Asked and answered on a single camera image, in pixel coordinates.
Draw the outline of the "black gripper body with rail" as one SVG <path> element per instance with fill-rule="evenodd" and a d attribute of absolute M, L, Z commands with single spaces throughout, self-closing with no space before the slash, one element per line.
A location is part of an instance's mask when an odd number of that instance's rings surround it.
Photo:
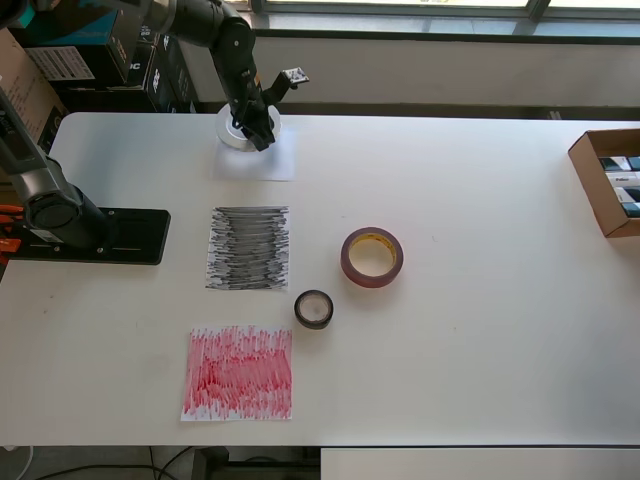
<path fill-rule="evenodd" d="M 275 100 L 270 89 L 232 88 L 227 92 L 232 125 L 238 128 L 258 151 L 266 150 L 275 142 L 274 121 L 268 108 Z"/>

